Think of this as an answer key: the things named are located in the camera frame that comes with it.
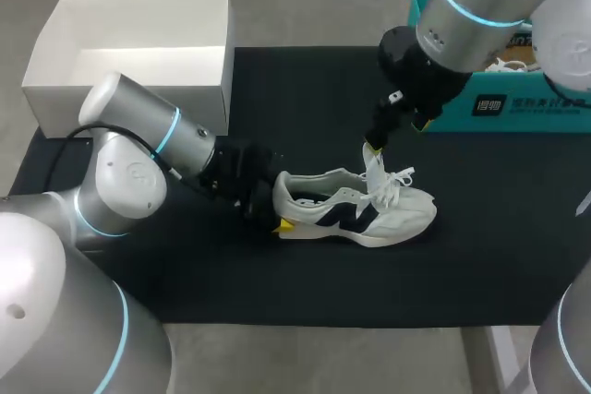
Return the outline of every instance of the concrete floor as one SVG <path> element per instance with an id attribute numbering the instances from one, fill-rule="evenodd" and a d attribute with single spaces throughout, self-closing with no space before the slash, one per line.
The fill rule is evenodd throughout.
<path id="1" fill-rule="evenodd" d="M 0 194 L 36 128 L 20 91 L 57 0 L 0 0 Z M 232 0 L 237 45 L 375 45 L 409 0 Z M 177 393 L 472 392 L 457 329 L 170 325 Z"/>

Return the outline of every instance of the teal box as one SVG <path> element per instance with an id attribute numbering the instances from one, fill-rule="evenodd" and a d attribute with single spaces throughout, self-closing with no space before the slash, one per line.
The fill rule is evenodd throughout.
<path id="1" fill-rule="evenodd" d="M 427 3 L 412 0 L 408 26 L 416 26 Z M 569 99 L 591 105 L 591 93 L 562 91 Z M 541 71 L 474 73 L 428 131 L 591 133 L 591 110 L 557 97 Z"/>

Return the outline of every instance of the white shoe box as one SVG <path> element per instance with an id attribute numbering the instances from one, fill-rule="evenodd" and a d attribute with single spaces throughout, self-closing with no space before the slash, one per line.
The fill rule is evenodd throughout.
<path id="1" fill-rule="evenodd" d="M 230 0 L 60 0 L 22 88 L 47 137 L 78 127 L 88 92 L 110 71 L 227 135 L 233 68 Z"/>

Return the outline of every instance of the black mat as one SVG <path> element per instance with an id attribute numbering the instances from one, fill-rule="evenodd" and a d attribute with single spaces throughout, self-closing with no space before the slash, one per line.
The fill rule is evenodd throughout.
<path id="1" fill-rule="evenodd" d="M 237 49 L 231 135 L 281 152 L 293 173 L 361 172 L 373 103 L 390 92 L 375 52 Z M 87 143 L 68 148 L 54 188 L 82 179 Z M 13 194 L 40 191 L 57 145 L 35 136 Z M 591 221 L 574 217 L 591 189 L 590 152 L 591 136 L 405 130 L 387 169 L 414 166 L 439 208 L 417 241 L 281 243 L 175 185 L 157 216 L 92 259 L 166 322 L 538 324 L 591 253 Z"/>

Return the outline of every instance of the navy n logo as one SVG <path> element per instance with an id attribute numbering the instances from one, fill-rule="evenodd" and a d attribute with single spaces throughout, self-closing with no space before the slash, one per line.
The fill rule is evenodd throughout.
<path id="1" fill-rule="evenodd" d="M 319 226 L 334 226 L 339 223 L 342 230 L 353 233 L 362 233 L 378 217 L 378 211 L 369 204 L 359 215 L 356 216 L 357 205 L 354 203 L 337 203 L 322 219 L 316 222 Z"/>

